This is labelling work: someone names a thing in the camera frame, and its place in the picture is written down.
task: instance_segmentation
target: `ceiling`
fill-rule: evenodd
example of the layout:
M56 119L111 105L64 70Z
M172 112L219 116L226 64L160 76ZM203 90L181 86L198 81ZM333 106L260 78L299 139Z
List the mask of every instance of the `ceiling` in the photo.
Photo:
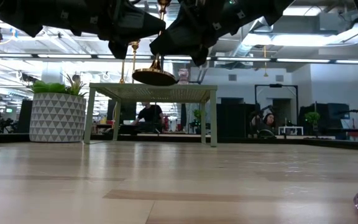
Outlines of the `ceiling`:
M158 16L156 0L141 1L137 7L147 10L147 12ZM169 26L176 18L180 5L173 1L168 8L165 18ZM322 1L322 0L296 0L284 15L297 16L297 19L277 22L269 35L258 33L258 29L252 30L255 23L250 23L239 30L236 35L225 35L221 37L217 44L210 49L210 55L225 55L234 57L279 57L279 58L338 58L349 59L358 58L358 34L348 38L351 32L350 21L354 19L356 13L351 0L342 1ZM282 29L287 29L287 34L296 35L297 29L301 30L302 35L317 32L316 30L305 30L304 26L308 22L317 22L317 31L326 32L326 29L337 31L337 34L323 35L330 38L329 44L315 46L291 46L290 44L278 45L275 40L282 36ZM74 36L69 30L44 27L35 38L29 37L20 30L16 30L9 24L0 21L1 34L3 40L0 42L0 53L22 53L22 54L106 54L110 55L108 43L101 41L94 34L83 33L81 37ZM155 36L142 39L137 50L138 55L151 55L149 44ZM81 61L67 60L62 63L62 70L67 74L80 74L88 82L118 82L121 77L121 62L93 62L92 60L81 59ZM10 58L0 58L0 85L26 85L20 80L21 73L28 74L40 79L44 63L40 60L24 60ZM135 68L148 67L149 62L141 61L136 63ZM191 62L166 63L165 69L172 72L176 68L192 67ZM264 63L253 63L245 68L259 69ZM286 68L288 72L298 68L299 64L292 63L272 63L269 68ZM124 78L126 82L132 82L132 62L125 63ZM22 97L31 97L31 93L22 88L7 88L4 90L8 95L17 95L18 101ZM100 103L99 107L104 108L105 103Z

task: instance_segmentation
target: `black partition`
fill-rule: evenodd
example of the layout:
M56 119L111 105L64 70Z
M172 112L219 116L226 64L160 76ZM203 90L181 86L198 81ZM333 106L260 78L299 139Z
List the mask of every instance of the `black partition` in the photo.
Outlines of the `black partition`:
M216 105L218 138L244 138L246 136L246 106Z
M32 100L23 100L16 133L30 133Z

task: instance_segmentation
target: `small potted plant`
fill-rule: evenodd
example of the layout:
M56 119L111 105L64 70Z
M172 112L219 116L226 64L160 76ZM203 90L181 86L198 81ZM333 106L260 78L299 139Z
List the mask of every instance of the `small potted plant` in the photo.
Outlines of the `small potted plant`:
M85 93L80 79L67 77L70 86L36 81L32 85L30 140L33 142L79 142L85 126Z
M195 118L190 125L191 127L196 128L196 134L201 134L201 110L193 110L193 116Z
M317 112L309 112L305 114L306 121L312 125L313 132L316 138L318 138L318 121L320 120L320 114Z

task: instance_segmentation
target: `white table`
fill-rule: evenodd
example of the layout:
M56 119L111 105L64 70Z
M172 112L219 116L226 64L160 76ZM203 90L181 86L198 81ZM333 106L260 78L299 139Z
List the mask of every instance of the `white table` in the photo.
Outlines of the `white table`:
M86 113L84 143L89 144L92 131L92 114L95 93L101 93L117 101L116 111L121 110L121 102L159 103L201 103L201 142L206 143L205 104L210 101L211 147L218 144L216 126L216 85L173 85L150 86L144 84L90 83L89 102ZM120 113L116 113L115 123L119 124ZM114 125L113 141L117 141L119 125Z
M303 127L298 127L298 126L282 126L282 127L278 127L278 134L281 134L282 131L285 133L285 131L287 129L300 129L301 133L303 135Z

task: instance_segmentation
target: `table top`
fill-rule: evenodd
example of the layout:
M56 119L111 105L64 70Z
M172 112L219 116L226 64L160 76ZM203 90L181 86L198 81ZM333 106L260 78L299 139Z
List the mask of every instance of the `table top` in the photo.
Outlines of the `table top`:
M199 103L209 100L216 85L150 86L144 84L90 83L98 93L112 99L136 102Z

